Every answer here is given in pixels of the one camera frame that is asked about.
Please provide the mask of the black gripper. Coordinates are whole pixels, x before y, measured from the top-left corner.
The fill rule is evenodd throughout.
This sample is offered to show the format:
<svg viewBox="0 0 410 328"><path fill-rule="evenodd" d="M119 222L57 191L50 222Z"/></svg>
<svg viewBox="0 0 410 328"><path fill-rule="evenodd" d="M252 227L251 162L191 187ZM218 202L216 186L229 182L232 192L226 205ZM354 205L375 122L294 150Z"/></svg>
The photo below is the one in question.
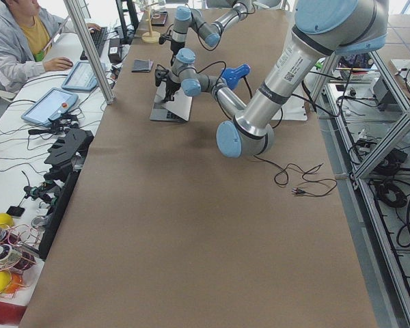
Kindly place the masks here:
<svg viewBox="0 0 410 328"><path fill-rule="evenodd" d="M163 101L166 103L168 101L174 101L175 93L180 89L180 84L173 81L171 77L167 78L165 82L165 97Z"/></svg>
<svg viewBox="0 0 410 328"><path fill-rule="evenodd" d="M171 49L174 57L178 54L179 50L183 49L184 47L185 47L184 42L179 42L179 41L176 41L175 39L171 40L170 49Z"/></svg>

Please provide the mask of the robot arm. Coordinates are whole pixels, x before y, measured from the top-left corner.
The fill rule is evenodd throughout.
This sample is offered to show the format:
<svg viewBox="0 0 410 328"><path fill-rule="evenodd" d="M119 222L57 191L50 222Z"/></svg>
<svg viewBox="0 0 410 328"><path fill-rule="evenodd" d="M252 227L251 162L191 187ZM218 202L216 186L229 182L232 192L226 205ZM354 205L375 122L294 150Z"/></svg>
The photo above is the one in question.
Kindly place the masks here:
<svg viewBox="0 0 410 328"><path fill-rule="evenodd" d="M388 1L298 1L288 46L244 103L233 92L239 79L235 71L200 74L194 66L195 53L185 41L192 29L215 47L225 29L245 20L251 9L250 1L235 1L230 11L209 24L199 11L177 7L172 32L161 38L172 44L172 66L154 73L156 85L165 84L163 101L173 101L178 90L190 97L208 92L230 114L216 134L219 151L230 158L259 155L273 145L271 120L320 58L369 53L382 48L387 36Z"/></svg>
<svg viewBox="0 0 410 328"><path fill-rule="evenodd" d="M172 57L185 47L187 33L192 29L198 38L210 48L215 48L224 31L253 14L252 1L234 1L228 12L212 23L207 23L199 10L178 6L175 11L172 32L168 35Z"/></svg>

